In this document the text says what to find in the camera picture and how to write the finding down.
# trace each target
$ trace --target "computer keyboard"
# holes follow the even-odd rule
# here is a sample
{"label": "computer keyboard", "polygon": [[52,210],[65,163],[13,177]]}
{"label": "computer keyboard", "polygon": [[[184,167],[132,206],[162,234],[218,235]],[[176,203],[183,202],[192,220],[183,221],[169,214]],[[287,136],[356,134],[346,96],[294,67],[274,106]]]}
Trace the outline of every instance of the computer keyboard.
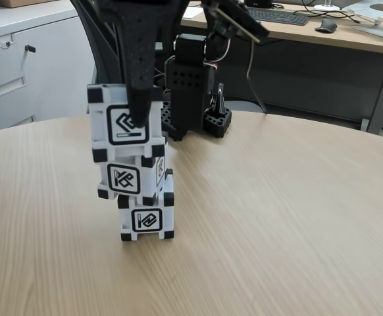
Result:
{"label": "computer keyboard", "polygon": [[274,10],[249,10],[252,18],[262,22],[275,22],[293,25],[305,25],[309,18],[301,15],[293,15],[291,12],[279,12]]}

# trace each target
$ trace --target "drawer handle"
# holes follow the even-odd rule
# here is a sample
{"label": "drawer handle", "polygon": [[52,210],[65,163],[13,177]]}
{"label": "drawer handle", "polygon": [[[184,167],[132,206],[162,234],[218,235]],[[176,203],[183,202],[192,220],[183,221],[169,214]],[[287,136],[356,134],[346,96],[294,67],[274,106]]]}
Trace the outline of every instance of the drawer handle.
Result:
{"label": "drawer handle", "polygon": [[25,51],[30,51],[31,53],[36,53],[36,48],[34,46],[26,44],[25,45]]}

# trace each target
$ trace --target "stacked cubes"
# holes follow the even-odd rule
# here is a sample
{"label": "stacked cubes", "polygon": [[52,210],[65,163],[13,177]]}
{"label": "stacked cubes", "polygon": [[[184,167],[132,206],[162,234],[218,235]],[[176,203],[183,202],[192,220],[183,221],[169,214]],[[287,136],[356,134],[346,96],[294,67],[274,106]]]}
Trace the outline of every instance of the stacked cubes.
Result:
{"label": "stacked cubes", "polygon": [[150,232],[160,239],[174,237],[174,183],[166,167],[160,88],[152,98],[149,120],[137,128],[124,85],[88,86],[93,161],[101,169],[98,196],[117,199],[124,241]]}

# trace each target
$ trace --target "round table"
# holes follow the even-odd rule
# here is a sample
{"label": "round table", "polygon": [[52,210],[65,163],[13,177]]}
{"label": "round table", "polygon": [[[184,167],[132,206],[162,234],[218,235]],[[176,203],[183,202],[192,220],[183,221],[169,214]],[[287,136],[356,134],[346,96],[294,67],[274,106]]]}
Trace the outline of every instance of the round table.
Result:
{"label": "round table", "polygon": [[383,138],[234,112],[170,142],[176,235],[120,241],[89,117],[0,130],[0,315],[383,315]]}

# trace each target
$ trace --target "printed symbol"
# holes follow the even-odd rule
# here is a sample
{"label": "printed symbol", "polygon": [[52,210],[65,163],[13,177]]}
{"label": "printed symbol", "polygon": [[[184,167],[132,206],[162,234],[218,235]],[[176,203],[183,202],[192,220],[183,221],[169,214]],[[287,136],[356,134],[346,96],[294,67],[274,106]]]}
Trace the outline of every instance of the printed symbol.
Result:
{"label": "printed symbol", "polygon": [[158,164],[158,176],[164,173],[164,159],[161,159]]}
{"label": "printed symbol", "polygon": [[127,171],[118,172],[117,170],[114,170],[114,179],[116,179],[115,186],[120,185],[123,188],[133,186],[133,184],[130,182],[131,180],[133,180],[133,178],[133,174]]}
{"label": "printed symbol", "polygon": [[164,177],[165,172],[165,160],[164,157],[159,157],[157,160],[157,186],[161,183],[162,178]]}
{"label": "printed symbol", "polygon": [[134,209],[132,211],[132,230],[134,232],[158,232],[162,229],[162,209]]}
{"label": "printed symbol", "polygon": [[132,130],[134,129],[134,124],[132,121],[132,118],[129,114],[122,113],[118,119],[115,120],[117,125],[119,125],[123,130],[125,130],[125,133],[117,133],[117,137],[134,137],[134,136],[141,136],[141,133],[132,133]]}
{"label": "printed symbol", "polygon": [[149,140],[149,125],[134,125],[128,105],[107,107],[109,142],[111,145],[144,144]]}
{"label": "printed symbol", "polygon": [[123,194],[140,194],[139,169],[118,163],[107,165],[108,187]]}
{"label": "printed symbol", "polygon": [[143,225],[144,227],[149,228],[153,224],[155,224],[157,221],[157,217],[154,214],[149,214],[144,219],[141,219],[141,215],[138,214],[138,228],[141,228]]}

